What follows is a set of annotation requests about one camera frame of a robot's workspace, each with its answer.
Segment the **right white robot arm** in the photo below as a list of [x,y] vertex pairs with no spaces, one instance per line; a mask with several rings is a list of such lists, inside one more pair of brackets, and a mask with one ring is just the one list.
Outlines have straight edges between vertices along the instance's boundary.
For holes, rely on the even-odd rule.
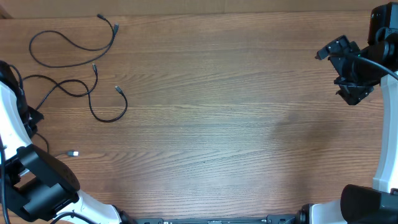
[[338,76],[336,92],[354,106],[379,86],[382,95],[381,149],[371,186],[348,184],[338,200],[304,205],[290,223],[397,224],[397,3],[371,11],[367,46],[341,35],[321,48]]

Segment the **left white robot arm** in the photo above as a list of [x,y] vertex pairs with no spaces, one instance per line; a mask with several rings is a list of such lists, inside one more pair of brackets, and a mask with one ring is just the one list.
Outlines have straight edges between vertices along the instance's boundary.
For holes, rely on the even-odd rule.
[[134,223],[126,212],[84,193],[72,170],[31,141],[43,116],[27,105],[16,67],[1,62],[1,206],[27,222]]

